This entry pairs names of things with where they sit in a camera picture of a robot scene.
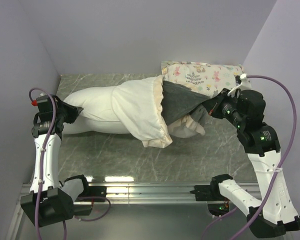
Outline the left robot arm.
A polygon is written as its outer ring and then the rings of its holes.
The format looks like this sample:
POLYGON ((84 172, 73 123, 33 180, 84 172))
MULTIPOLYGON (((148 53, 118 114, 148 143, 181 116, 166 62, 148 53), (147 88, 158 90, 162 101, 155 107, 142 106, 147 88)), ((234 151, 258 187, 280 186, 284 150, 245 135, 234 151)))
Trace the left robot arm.
POLYGON ((87 178, 81 174, 67 178, 60 185, 58 177, 59 151, 64 124, 72 124, 83 110, 63 102, 56 95, 38 97, 34 103, 38 113, 31 130, 36 156, 29 194, 20 205, 37 228, 72 219, 74 202, 86 201, 91 195, 87 178))

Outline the white pillow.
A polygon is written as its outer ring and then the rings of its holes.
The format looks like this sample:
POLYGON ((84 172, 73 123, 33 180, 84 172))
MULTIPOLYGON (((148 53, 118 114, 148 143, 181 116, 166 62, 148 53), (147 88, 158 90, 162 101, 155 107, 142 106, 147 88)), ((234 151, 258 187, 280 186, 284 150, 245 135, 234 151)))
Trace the white pillow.
POLYGON ((86 132, 128 134, 129 131, 112 108, 114 86, 89 87, 68 95, 63 102, 83 110, 74 123, 64 123, 63 134, 74 135, 86 132))

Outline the grey and cream ruffled pillowcase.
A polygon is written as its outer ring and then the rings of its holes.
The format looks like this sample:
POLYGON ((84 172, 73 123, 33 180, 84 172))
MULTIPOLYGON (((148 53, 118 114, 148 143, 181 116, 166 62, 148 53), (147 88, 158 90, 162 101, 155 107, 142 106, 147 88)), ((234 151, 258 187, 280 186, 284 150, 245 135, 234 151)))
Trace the grey and cream ruffled pillowcase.
POLYGON ((208 96, 161 76, 130 80, 113 88, 114 134, 131 134, 143 146, 166 148, 173 140, 205 135, 208 96))

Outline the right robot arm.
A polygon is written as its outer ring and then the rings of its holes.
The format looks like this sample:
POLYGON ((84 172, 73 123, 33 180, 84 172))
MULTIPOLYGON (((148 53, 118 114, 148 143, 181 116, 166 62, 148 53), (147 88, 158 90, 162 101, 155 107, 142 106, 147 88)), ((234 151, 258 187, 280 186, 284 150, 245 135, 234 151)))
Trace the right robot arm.
POLYGON ((273 127, 264 122, 266 102, 261 93, 224 88, 204 103, 210 116, 228 120, 237 132, 250 160, 261 199, 253 197, 228 174, 213 177, 210 194, 216 200, 230 200, 245 216, 253 235, 275 238, 300 231, 300 215, 291 201, 281 161, 281 147, 273 127))

